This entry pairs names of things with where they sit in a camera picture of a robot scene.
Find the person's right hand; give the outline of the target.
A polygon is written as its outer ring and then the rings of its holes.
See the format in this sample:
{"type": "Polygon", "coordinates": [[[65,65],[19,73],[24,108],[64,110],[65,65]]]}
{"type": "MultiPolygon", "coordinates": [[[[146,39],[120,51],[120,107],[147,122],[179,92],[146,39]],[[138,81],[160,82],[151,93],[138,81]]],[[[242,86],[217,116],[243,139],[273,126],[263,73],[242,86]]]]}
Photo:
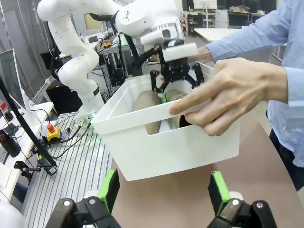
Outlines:
{"type": "Polygon", "coordinates": [[[189,57],[191,61],[199,61],[203,64],[213,61],[212,55],[206,46],[197,48],[197,55],[189,57]]]}

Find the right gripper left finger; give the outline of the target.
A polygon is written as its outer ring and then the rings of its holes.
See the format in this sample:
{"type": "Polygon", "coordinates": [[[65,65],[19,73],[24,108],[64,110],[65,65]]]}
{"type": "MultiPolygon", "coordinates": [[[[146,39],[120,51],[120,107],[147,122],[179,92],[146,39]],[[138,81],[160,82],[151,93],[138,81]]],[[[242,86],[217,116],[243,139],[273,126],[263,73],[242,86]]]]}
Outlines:
{"type": "Polygon", "coordinates": [[[96,196],[74,202],[70,198],[60,199],[46,224],[47,228],[119,228],[112,216],[114,203],[120,188],[118,170],[110,170],[96,196]]]}

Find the person's left hand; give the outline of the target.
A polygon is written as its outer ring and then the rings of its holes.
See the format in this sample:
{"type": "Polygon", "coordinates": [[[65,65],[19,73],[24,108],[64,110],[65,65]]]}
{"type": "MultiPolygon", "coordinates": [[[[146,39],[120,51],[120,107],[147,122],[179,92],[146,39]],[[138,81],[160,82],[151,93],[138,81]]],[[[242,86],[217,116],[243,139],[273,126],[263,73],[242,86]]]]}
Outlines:
{"type": "Polygon", "coordinates": [[[185,115],[209,136],[222,135],[237,119],[261,101],[288,102],[286,70],[277,65],[244,58],[218,61],[211,79],[173,104],[169,113],[178,115],[207,100],[199,112],[185,115]]]}

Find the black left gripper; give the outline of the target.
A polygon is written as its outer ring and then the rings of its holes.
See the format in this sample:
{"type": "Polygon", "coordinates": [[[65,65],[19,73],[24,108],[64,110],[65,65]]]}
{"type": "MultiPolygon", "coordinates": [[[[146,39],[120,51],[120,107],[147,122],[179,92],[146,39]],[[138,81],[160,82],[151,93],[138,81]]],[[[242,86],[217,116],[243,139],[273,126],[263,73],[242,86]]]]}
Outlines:
{"type": "Polygon", "coordinates": [[[167,97],[166,93],[166,88],[169,83],[173,83],[174,81],[174,70],[186,75],[186,81],[191,84],[192,89],[205,82],[204,75],[199,63],[196,63],[193,66],[189,66],[188,58],[180,58],[165,62],[165,70],[153,70],[150,72],[152,91],[161,94],[162,103],[169,102],[169,98],[167,97]],[[194,79],[189,74],[190,70],[194,71],[196,79],[194,79]],[[158,87],[156,83],[156,79],[159,75],[161,75],[163,78],[163,82],[160,87],[158,87]]]}

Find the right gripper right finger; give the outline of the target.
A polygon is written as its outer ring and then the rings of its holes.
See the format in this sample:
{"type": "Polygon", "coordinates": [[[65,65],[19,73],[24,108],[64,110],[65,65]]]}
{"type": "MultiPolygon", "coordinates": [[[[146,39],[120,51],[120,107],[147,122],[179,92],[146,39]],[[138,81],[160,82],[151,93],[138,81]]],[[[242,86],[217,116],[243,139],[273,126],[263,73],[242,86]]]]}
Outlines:
{"type": "Polygon", "coordinates": [[[215,213],[209,228],[276,228],[269,204],[256,200],[247,204],[238,192],[229,191],[219,171],[213,171],[208,185],[215,213]]]}

